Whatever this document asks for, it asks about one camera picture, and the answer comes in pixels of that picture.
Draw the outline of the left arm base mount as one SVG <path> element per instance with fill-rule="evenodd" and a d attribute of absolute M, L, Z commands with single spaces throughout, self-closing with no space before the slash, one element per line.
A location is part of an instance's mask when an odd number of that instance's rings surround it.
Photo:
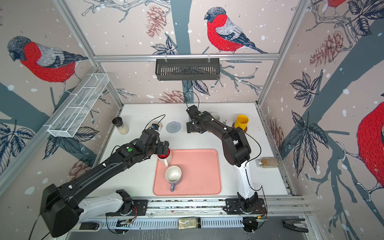
<path fill-rule="evenodd" d="M 145 216 L 148 200 L 132 200 L 129 204 L 124 203 L 116 212 L 106 213 L 106 216 Z"/>

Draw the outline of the multicolour woven round coaster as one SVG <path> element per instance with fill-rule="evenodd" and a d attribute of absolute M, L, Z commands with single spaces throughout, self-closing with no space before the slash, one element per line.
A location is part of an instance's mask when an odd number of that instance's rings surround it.
<path fill-rule="evenodd" d="M 163 124 L 161 121 L 153 121 L 152 123 L 152 129 L 160 132 L 163 128 Z"/>

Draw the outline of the red interior white mug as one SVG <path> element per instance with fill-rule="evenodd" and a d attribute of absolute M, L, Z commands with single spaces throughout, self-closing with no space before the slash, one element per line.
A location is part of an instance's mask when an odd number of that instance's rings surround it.
<path fill-rule="evenodd" d="M 168 149 L 167 154 L 165 155 L 157 155 L 158 161 L 166 166 L 168 168 L 170 166 L 170 163 L 173 159 L 172 151 Z"/>

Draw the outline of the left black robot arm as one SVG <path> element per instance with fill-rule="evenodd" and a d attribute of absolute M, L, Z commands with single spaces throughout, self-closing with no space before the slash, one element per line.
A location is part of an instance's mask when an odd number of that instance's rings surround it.
<path fill-rule="evenodd" d="M 161 141 L 156 130 L 145 129 L 138 139 L 114 149 L 102 163 L 79 178 L 59 187 L 54 184 L 43 190 L 40 216 L 52 237 L 69 232 L 85 217 L 102 213 L 104 202 L 88 203 L 82 208 L 83 200 L 112 177 L 131 168 L 152 155 L 165 155 L 170 143 Z"/>

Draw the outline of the grey woven round coaster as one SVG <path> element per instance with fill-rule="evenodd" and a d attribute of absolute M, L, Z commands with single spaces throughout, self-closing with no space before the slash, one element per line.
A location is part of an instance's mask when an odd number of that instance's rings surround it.
<path fill-rule="evenodd" d="M 173 121 L 166 125 L 166 131 L 171 134 L 177 133 L 181 129 L 181 124 L 179 122 Z"/>

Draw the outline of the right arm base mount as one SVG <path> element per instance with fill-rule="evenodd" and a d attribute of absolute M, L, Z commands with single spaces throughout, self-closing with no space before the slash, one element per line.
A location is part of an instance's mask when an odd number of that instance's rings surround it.
<path fill-rule="evenodd" d="M 251 203 L 240 199 L 225 199 L 223 210 L 228 215 L 265 215 L 267 213 L 265 201 L 261 198 L 251 201 Z"/>

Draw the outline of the dark brown round coaster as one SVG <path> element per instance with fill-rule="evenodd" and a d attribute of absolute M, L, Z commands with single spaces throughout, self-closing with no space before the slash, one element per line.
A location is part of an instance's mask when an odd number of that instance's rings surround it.
<path fill-rule="evenodd" d="M 246 133 L 247 130 L 248 130 L 248 127 L 246 127 L 246 128 L 243 130 L 243 132 Z"/>

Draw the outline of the yellow mug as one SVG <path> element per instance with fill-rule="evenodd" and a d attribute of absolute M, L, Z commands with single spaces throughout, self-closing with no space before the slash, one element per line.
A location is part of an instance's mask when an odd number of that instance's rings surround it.
<path fill-rule="evenodd" d="M 235 129 L 242 128 L 243 130 L 248 126 L 249 118 L 246 115 L 238 115 L 235 121 Z"/>

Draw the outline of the white mug purple handle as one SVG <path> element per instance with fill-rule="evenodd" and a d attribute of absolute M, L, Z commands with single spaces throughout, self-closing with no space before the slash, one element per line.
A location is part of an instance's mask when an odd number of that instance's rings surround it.
<path fill-rule="evenodd" d="M 171 184 L 170 191 L 174 192 L 176 185 L 181 181 L 182 170 L 178 166 L 170 166 L 166 170 L 165 177 Z"/>

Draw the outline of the white mug light-blue handle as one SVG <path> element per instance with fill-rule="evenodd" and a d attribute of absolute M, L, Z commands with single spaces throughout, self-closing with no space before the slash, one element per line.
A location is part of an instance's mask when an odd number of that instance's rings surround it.
<path fill-rule="evenodd" d="M 219 121 L 220 120 L 220 115 L 219 114 L 217 114 L 217 113 L 211 113 L 211 116 L 215 119 L 215 120 L 217 120 L 217 121 Z"/>

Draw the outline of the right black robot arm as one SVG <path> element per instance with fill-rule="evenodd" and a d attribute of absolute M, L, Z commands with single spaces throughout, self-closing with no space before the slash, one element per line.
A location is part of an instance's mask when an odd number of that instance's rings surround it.
<path fill-rule="evenodd" d="M 250 178 L 249 161 L 252 160 L 252 151 L 246 133 L 241 128 L 225 125 L 207 111 L 199 111 L 196 105 L 187 107 L 186 112 L 190 119 L 187 122 L 188 133 L 211 132 L 222 141 L 224 156 L 235 167 L 238 176 L 239 205 L 243 212 L 252 212 L 259 202 L 259 195 Z"/>

